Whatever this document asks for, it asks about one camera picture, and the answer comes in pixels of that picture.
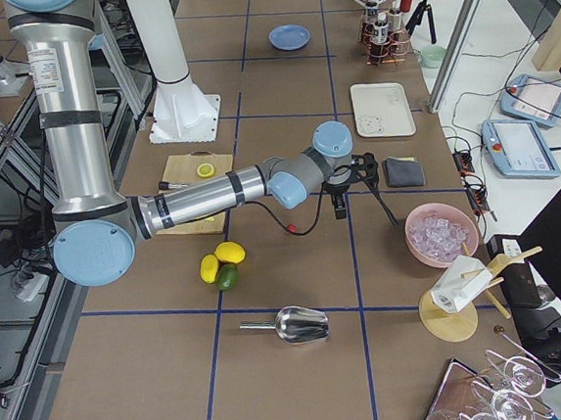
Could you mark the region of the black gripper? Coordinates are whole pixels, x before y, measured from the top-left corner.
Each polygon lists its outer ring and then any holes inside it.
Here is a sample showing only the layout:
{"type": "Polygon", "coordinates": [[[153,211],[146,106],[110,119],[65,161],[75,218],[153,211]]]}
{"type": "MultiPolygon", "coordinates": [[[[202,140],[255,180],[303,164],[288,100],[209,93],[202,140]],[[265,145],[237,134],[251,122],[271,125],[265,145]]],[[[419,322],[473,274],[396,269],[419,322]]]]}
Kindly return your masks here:
{"type": "Polygon", "coordinates": [[[365,184],[372,196],[375,197],[385,215],[392,225],[399,225],[397,218],[382,198],[379,189],[378,162],[371,153],[356,154],[351,156],[349,163],[337,166],[334,175],[325,181],[323,191],[333,196],[333,208],[336,219],[346,219],[348,207],[346,206],[345,196],[352,184],[359,182],[365,184]]]}

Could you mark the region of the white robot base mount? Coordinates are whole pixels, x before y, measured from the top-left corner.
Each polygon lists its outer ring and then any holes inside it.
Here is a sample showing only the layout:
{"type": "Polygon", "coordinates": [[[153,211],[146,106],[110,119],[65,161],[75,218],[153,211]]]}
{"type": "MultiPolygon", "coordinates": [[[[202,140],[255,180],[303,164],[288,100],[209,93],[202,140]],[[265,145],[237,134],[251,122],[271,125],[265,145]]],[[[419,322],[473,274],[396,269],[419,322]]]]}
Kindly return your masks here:
{"type": "Polygon", "coordinates": [[[193,82],[174,87],[159,85],[149,135],[151,143],[214,141],[220,104],[220,95],[206,95],[193,82]]]}

